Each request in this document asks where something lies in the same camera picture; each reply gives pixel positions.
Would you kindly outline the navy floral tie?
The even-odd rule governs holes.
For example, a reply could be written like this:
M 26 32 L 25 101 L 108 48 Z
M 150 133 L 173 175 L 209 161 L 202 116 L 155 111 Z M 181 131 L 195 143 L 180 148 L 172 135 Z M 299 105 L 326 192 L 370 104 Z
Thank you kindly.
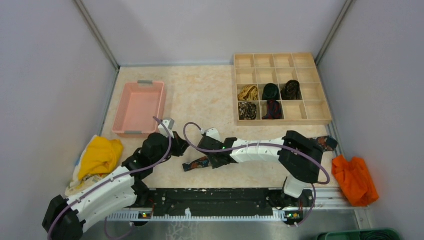
M 309 140 L 316 143 L 324 152 L 333 152 L 337 149 L 339 143 L 336 139 L 331 137 L 330 135 L 326 136 L 318 136 L 318 137 L 312 137 L 309 138 Z M 183 163 L 183 171 L 189 172 L 195 169 L 202 169 L 211 167 L 212 164 L 210 163 L 210 160 L 207 156 L 198 158 L 190 163 Z

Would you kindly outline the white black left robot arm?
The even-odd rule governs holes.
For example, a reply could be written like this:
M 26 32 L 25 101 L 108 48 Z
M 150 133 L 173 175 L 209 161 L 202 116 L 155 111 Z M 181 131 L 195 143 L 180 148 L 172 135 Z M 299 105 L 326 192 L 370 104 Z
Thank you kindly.
M 121 166 L 107 177 L 81 191 L 63 197 L 54 197 L 47 208 L 42 227 L 49 240 L 79 240 L 97 222 L 123 208 L 149 203 L 149 188 L 143 180 L 153 173 L 153 168 L 181 157 L 189 147 L 186 140 L 173 131 L 168 137 L 152 133 Z

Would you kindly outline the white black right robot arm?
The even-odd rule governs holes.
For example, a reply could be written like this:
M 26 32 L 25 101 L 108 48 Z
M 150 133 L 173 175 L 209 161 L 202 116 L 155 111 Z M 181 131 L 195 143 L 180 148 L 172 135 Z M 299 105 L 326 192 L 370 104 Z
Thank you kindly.
M 204 133 L 196 149 L 208 156 L 213 168 L 248 162 L 281 164 L 289 173 L 281 193 L 287 206 L 295 206 L 304 189 L 318 182 L 324 154 L 315 141 L 293 130 L 280 138 L 251 141 L 236 137 L 219 141 Z

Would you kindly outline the pink plastic basket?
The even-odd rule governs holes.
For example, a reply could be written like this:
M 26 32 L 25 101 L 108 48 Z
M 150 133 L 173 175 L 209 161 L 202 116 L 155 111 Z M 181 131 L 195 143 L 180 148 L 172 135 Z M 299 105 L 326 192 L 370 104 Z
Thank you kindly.
M 163 117 L 165 83 L 139 80 L 124 85 L 117 106 L 112 132 L 122 138 L 145 138 L 158 131 L 154 117 Z

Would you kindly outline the black brown floral rolled tie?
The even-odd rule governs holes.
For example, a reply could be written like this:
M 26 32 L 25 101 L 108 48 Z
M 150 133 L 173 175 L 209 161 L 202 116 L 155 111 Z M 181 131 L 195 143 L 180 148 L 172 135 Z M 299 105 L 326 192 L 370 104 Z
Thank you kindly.
M 238 103 L 239 120 L 256 120 L 258 115 L 258 105 L 256 102 L 241 101 Z

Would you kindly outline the red navy rolled tie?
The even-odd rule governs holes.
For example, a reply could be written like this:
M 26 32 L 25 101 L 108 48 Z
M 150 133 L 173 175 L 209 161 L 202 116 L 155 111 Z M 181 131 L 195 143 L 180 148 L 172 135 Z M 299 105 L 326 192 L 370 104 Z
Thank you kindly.
M 283 110 L 281 104 L 277 100 L 268 100 L 266 102 L 266 114 L 262 120 L 281 120 L 283 118 Z

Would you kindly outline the yellow patterned rolled tie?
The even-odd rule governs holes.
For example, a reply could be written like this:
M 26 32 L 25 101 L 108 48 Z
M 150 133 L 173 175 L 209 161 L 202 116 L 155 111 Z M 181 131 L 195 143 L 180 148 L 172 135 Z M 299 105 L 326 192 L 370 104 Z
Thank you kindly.
M 258 101 L 259 100 L 259 90 L 256 85 L 246 85 L 244 86 L 240 93 L 237 95 L 238 101 Z

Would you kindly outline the yellow cloth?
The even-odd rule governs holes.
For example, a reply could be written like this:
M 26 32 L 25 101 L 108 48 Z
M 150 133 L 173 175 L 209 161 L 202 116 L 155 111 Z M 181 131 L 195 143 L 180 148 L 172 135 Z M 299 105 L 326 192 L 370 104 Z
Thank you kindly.
M 88 175 L 109 174 L 117 167 L 124 151 L 120 139 L 107 139 L 95 135 L 86 146 L 79 160 L 77 179 Z

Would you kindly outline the dark green rolled tie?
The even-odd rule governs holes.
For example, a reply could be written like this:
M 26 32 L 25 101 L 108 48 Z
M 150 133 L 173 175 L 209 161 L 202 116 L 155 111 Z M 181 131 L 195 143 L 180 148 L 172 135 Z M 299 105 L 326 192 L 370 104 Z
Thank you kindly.
M 262 92 L 263 101 L 278 101 L 280 100 L 280 91 L 276 84 L 268 83 L 264 86 Z

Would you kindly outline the wooden compartment organizer box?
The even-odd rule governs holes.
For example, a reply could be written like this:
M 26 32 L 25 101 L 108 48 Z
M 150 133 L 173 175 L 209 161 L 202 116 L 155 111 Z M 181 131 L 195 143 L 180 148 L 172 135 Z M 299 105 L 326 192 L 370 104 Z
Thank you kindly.
M 239 126 L 309 126 L 328 125 L 332 122 L 327 97 L 310 52 L 236 53 L 233 56 L 235 118 Z M 282 100 L 281 90 L 290 81 L 300 83 L 300 100 Z M 275 84 L 280 91 L 278 102 L 282 119 L 264 120 L 266 100 L 262 100 L 266 84 Z M 247 85 L 258 88 L 259 100 L 239 101 L 238 94 Z M 239 120 L 238 103 L 256 102 L 257 119 Z

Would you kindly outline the dark brown rolled tie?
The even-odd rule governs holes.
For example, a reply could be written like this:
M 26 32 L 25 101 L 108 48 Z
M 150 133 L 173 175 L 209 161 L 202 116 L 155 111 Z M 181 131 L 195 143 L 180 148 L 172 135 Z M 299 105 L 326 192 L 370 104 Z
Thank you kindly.
M 284 101 L 289 100 L 300 100 L 301 99 L 301 91 L 300 91 L 300 83 L 297 80 L 289 80 L 282 88 L 281 99 Z

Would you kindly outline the orange cloth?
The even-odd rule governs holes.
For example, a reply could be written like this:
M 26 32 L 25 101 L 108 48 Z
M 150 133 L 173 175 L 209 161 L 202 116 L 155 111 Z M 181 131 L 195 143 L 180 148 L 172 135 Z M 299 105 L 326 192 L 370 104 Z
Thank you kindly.
M 379 200 L 380 196 L 363 158 L 355 156 L 348 161 L 339 155 L 332 160 L 331 172 L 353 207 L 366 207 Z

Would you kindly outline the green bin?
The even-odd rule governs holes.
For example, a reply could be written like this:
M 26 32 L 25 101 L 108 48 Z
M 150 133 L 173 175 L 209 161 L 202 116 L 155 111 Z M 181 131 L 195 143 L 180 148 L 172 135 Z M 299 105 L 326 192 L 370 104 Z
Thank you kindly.
M 321 233 L 316 240 L 402 240 L 391 228 L 360 229 Z

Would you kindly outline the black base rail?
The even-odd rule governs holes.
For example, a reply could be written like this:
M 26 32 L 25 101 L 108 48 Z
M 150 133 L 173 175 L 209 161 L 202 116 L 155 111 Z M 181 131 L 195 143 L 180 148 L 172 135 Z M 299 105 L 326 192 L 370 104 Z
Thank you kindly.
M 262 217 L 284 208 L 305 210 L 313 198 L 309 189 L 293 198 L 279 188 L 157 188 L 144 192 L 133 207 L 152 208 L 155 217 L 184 216 L 186 210 L 194 217 Z

